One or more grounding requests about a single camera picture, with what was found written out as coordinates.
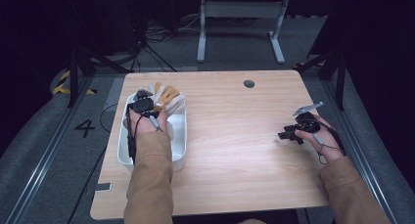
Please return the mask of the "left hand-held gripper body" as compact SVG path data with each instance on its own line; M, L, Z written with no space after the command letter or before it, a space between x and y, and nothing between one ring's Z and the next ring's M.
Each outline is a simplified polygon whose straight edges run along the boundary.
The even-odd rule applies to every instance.
M138 113L150 112L154 108L152 96L152 92L140 88L133 98L133 110Z

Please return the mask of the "yellow black hazard tape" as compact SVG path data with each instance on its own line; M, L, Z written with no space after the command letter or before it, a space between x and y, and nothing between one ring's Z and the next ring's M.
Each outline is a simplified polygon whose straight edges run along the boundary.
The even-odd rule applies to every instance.
M53 94L58 94L58 93L60 93L60 94L70 94L70 88L64 88L64 85L65 85L67 79L69 78L69 75L70 75L70 70L66 70L62 74L62 76L59 79L56 87L52 91ZM88 94L88 95L95 95L97 93L98 93L98 91L96 89L88 89L86 91L86 94Z

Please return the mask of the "white plastic bin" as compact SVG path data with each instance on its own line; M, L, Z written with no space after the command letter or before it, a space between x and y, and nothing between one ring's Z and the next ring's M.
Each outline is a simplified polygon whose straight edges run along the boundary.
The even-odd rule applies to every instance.
M167 133L170 137L172 167L180 170L185 164L187 150L187 115L186 108L180 109L167 119ZM134 168L133 159L128 150L129 130L121 125L117 144L117 159L129 171Z

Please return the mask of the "black metal stand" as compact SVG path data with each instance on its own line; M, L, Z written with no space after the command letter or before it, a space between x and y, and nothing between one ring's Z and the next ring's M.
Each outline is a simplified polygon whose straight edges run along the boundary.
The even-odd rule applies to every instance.
M343 98L346 82L346 59L342 52L331 51L304 64L295 64L293 70L302 73L312 67L317 67L320 63L323 63L322 68L318 72L318 78L320 80L328 81L332 78L334 73L337 74L335 100L339 109L343 111Z
M92 64L91 59L94 58L95 60L100 61L105 66L112 68L113 70L119 73L131 73L131 70L128 70L115 62L109 60L104 55L99 54L96 51L91 49L77 46L72 50L72 53L69 58L69 79L70 79L70 99L69 99L69 107L71 108L79 94L79 86L78 86L78 74L77 72L81 70L84 76L91 77L95 74L96 69Z

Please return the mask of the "person's right hand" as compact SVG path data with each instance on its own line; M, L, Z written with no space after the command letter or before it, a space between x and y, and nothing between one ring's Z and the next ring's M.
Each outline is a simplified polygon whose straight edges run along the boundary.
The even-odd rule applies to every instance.
M320 130L316 133L308 133L302 130L296 130L295 134L308 141L316 152L324 157L327 163L341 158L345 153L340 149L340 146L333 135L329 132L326 126L330 127L330 124L321 116L315 116L317 121L323 123Z

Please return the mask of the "person's left hand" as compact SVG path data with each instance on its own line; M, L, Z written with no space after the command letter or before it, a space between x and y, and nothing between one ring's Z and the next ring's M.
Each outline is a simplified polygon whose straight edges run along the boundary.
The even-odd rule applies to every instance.
M141 116L135 111L130 111L130 117L123 121L123 125L131 131L135 138L137 138L138 136L149 132L166 132L166 120L167 114L165 112L161 112L157 118L159 127L156 127L149 118Z

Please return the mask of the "white metal desk frame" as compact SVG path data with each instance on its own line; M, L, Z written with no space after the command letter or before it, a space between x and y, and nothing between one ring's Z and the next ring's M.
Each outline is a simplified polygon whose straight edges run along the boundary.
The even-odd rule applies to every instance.
M277 63L282 65L285 58L278 40L281 26L288 9L290 0L279 2L242 2L242 1L210 1L201 0L200 5L200 36L197 51L197 61L205 61L207 46L206 18L249 18L272 19L275 28L268 32L268 38Z

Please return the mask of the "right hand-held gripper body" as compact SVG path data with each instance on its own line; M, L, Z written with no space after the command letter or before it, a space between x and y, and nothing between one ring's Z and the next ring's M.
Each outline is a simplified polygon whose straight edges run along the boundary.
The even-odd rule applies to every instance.
M317 122L315 116L310 112L311 110L317 109L323 106L323 102L319 102L317 104L304 106L298 108L294 113L293 116L296 119L297 124L295 128L297 130L302 130L308 133L316 133L320 130L320 125Z

